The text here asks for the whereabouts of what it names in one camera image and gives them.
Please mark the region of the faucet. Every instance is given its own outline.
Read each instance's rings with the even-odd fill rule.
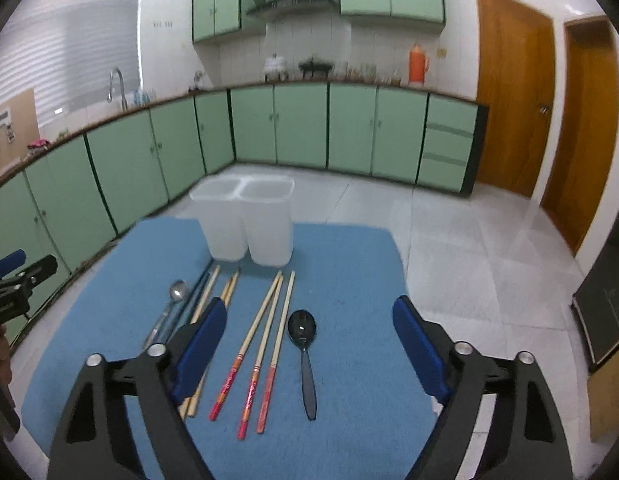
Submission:
[[[107,102],[111,103],[112,102],[112,91],[114,90],[114,73],[118,72],[118,79],[121,83],[121,106],[123,108],[123,110],[127,109],[127,99],[125,98],[125,85],[123,85],[123,74],[121,74],[121,69],[119,69],[119,67],[115,66],[114,70],[112,70],[112,73],[110,73],[110,91],[107,94]]]

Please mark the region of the metal spoon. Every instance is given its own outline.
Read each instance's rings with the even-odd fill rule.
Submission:
[[[163,323],[170,316],[170,312],[174,308],[174,305],[179,301],[183,301],[187,295],[187,283],[183,280],[176,280],[170,285],[170,302],[165,306],[163,312],[161,312],[160,316],[158,316],[158,320],[148,336],[145,338],[145,343],[143,343],[143,350],[149,348],[149,346],[154,343],[154,340],[160,332],[161,327],[163,327]]]
[[[287,322],[292,342],[301,349],[301,385],[303,404],[309,420],[316,419],[316,388],[311,372],[308,348],[316,337],[316,320],[307,310],[293,312]]]

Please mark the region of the brown box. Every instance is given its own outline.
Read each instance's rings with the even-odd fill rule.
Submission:
[[[39,139],[33,88],[0,104],[0,113],[7,108],[10,108],[12,117],[14,142],[8,142],[7,128],[0,127],[0,176],[6,168],[23,161],[27,155],[27,145]]]
[[[587,381],[590,437],[595,442],[619,428],[619,350]]]

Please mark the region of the window blind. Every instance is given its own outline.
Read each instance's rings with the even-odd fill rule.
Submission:
[[[117,66],[140,85],[139,0],[23,0],[0,34],[0,103],[34,88],[39,126],[107,98]],[[115,85],[118,92],[118,78]]]

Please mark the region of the metal bolt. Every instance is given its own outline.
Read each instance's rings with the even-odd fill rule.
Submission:
[[[148,355],[152,357],[160,357],[168,350],[168,347],[163,343],[156,343],[148,348]]]
[[[85,364],[87,366],[98,366],[99,364],[101,364],[102,360],[103,356],[101,354],[91,354],[91,356],[88,357],[85,361]]]
[[[474,347],[465,341],[459,341],[454,345],[454,350],[461,355],[469,355],[474,352]]]
[[[521,352],[518,354],[518,358],[526,365],[531,365],[534,362],[534,356],[529,352]]]

